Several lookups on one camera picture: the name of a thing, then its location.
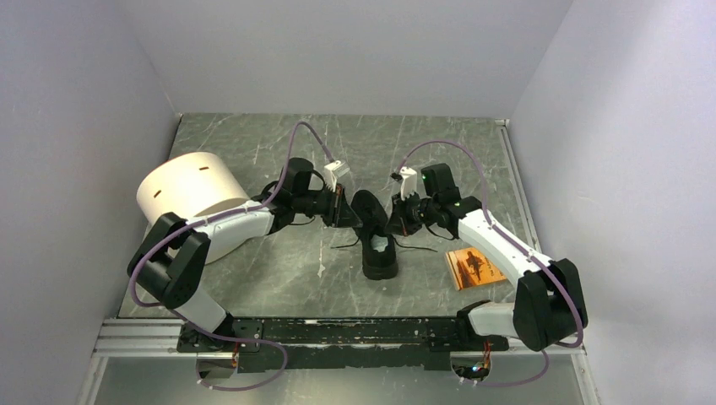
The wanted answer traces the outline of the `black shoelace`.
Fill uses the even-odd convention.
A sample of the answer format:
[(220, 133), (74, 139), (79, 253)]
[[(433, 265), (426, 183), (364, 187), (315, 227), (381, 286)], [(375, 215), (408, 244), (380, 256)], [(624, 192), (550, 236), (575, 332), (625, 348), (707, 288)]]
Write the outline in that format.
[(347, 248), (354, 247), (357, 245), (361, 245), (361, 249), (364, 252), (373, 251), (373, 252), (377, 252), (377, 253), (383, 253), (383, 252), (387, 252), (387, 251), (394, 251), (396, 247), (398, 247), (399, 249), (403, 249), (403, 250), (437, 252), (437, 250), (430, 248), (430, 247), (407, 246), (407, 245), (400, 244), (391, 235), (374, 235), (374, 236), (368, 236), (367, 238), (357, 237), (356, 240), (350, 244), (340, 245), (340, 246), (332, 246), (332, 249), (347, 249)]

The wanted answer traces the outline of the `black shoe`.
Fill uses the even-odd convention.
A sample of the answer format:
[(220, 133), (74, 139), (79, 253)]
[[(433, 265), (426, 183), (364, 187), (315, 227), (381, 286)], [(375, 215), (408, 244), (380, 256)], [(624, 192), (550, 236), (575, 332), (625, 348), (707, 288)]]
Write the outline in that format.
[(396, 244), (385, 231), (388, 216), (376, 196), (368, 190), (359, 190), (350, 207), (357, 214), (361, 226), (354, 228), (361, 243), (361, 262), (364, 276), (370, 280), (395, 278), (399, 272)]

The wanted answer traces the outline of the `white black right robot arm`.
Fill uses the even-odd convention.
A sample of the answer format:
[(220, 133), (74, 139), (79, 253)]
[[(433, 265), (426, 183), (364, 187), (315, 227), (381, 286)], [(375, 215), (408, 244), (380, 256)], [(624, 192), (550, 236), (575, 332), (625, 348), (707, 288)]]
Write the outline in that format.
[(446, 164), (402, 167), (391, 176), (400, 188), (392, 197), (388, 233), (443, 228), (481, 253), (515, 289), (512, 303), (484, 301), (459, 311), (455, 336), (463, 348), (478, 348), (488, 336), (516, 338), (533, 351), (566, 346), (572, 335), (581, 343), (588, 315), (573, 262), (554, 260), (506, 231), (482, 201), (461, 196)]

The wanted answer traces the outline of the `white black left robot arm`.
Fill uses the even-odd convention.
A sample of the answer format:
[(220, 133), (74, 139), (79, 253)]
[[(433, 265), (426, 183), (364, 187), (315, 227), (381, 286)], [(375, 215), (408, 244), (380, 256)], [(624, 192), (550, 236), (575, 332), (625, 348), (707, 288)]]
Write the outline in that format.
[(282, 230), (298, 214), (319, 217), (328, 227), (360, 225), (339, 184), (349, 171), (340, 160), (317, 171), (311, 161), (291, 158), (277, 181), (249, 197), (214, 154), (167, 161), (137, 191), (150, 228), (127, 268), (130, 293), (142, 288), (156, 305), (193, 323), (210, 349), (229, 347), (236, 335), (233, 317), (203, 289), (205, 266), (247, 240)]

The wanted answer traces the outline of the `orange book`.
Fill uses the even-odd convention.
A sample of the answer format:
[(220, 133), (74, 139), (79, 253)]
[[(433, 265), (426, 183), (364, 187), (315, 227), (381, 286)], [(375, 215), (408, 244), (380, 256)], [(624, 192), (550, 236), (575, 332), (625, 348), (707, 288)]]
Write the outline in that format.
[(474, 247), (449, 251), (445, 258), (457, 291), (507, 279), (497, 266)]

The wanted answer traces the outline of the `white cylindrical container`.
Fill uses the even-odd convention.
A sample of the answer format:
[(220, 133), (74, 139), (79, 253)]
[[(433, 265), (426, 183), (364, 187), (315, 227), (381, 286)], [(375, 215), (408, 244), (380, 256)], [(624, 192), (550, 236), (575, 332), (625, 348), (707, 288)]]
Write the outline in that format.
[[(137, 203), (148, 220), (155, 224), (159, 216), (173, 212), (188, 222), (212, 216), (249, 201), (222, 159), (211, 153), (184, 154), (165, 162), (140, 183)], [(210, 238), (208, 264), (224, 257), (245, 240), (266, 235), (270, 218), (265, 212), (224, 218), (197, 230)]]

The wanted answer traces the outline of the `aluminium frame rail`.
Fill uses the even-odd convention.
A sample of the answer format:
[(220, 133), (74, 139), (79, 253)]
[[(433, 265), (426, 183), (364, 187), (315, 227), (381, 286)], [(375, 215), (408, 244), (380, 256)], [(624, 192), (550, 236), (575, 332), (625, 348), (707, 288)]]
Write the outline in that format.
[[(413, 170), (399, 163), (390, 213), (370, 192), (347, 198), (340, 178), (348, 170), (334, 157), (317, 170), (288, 154), (278, 180), (249, 197), (217, 155), (194, 152), (141, 181), (136, 200), (149, 229), (127, 266), (127, 288), (143, 289), (151, 306), (180, 319), (173, 353), (195, 359), (200, 386), (218, 391), (218, 379), (232, 371), (267, 372), (274, 381), (287, 370), (417, 365), (487, 386), (492, 355), (513, 339), (540, 354), (566, 346), (568, 337), (575, 347), (582, 344), (588, 315), (574, 263), (552, 259), (507, 231), (487, 196), (461, 195), (448, 165)], [(353, 229), (364, 274), (373, 280), (397, 273), (398, 237), (443, 228), (494, 263), (515, 298), (478, 301), (454, 316), (232, 315), (203, 288), (204, 268), (248, 240), (293, 225), (297, 215)]]

